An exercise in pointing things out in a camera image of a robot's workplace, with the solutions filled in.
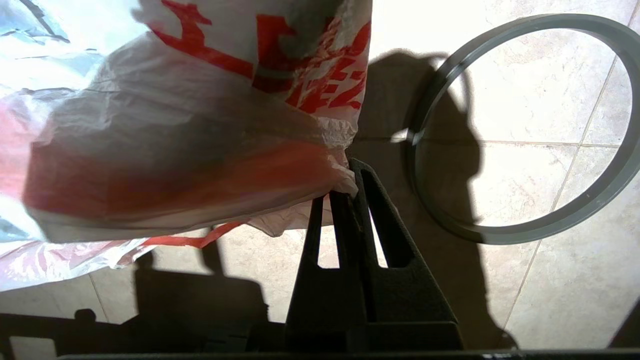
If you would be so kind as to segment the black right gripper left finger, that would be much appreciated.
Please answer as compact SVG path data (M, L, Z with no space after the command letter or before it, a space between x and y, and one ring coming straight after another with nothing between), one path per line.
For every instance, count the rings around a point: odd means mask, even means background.
M329 194L338 268L318 264L323 199L311 204L310 219L285 322L285 346L293 352L344 352L349 332L367 321L361 282L360 233L344 193Z

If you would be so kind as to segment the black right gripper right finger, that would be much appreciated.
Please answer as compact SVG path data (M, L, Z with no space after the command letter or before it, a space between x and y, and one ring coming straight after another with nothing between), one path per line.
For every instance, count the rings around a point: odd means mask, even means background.
M358 159L349 164L370 350L462 350L457 318L377 174Z

